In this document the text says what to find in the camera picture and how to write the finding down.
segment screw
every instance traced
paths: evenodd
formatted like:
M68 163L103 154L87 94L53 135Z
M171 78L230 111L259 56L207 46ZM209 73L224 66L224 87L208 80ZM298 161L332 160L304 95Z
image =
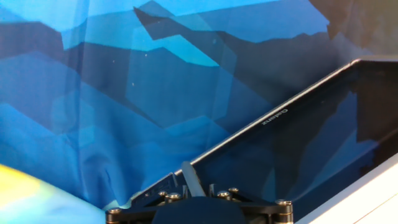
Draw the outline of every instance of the screw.
M159 192L158 193L161 197L165 197L166 195L167 195L167 192L166 191L161 191L161 192Z
M112 209L109 209L108 212L110 214L119 214L122 212L122 210L120 208L112 208Z
M231 200L232 199L231 194L228 191L226 191L226 190L219 191L217 193L217 197L218 198L222 198L222 199L226 199L226 200Z
M232 193L237 193L239 192L239 189L237 189L236 187L231 187L230 189L228 189L228 191Z
M282 206L286 206L286 205L291 205L292 204L291 201L284 200L284 199L278 199L278 200L275 201L275 203L277 205L282 205Z
M179 193L171 193L166 195L165 201L167 203L175 202L181 199L181 195Z

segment blue backdrop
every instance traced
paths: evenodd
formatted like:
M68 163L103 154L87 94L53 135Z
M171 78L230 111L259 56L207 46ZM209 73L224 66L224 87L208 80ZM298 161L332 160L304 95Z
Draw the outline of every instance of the blue backdrop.
M0 164L124 205L351 59L398 52L385 5L0 0Z

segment tablet screen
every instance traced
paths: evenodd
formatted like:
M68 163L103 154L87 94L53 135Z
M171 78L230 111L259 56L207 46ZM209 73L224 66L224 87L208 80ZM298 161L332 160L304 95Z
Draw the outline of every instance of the tablet screen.
M398 63L359 61L193 166L203 186L293 201L297 221L396 154L397 131Z

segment black mount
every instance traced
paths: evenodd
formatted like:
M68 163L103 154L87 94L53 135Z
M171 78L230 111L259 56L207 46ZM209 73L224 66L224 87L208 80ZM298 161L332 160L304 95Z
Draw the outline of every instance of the black mount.
M186 185L177 185L174 174L170 174L134 198L131 208L108 210L106 223L293 223L290 201L270 203L217 184L211 184L205 195L193 167L184 163L182 170Z

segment geometric mountain pattern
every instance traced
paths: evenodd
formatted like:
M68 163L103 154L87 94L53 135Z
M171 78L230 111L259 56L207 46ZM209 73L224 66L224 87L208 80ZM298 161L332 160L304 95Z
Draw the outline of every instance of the geometric mountain pattern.
M124 205L351 59L397 53L398 6L348 2L0 0L0 164Z

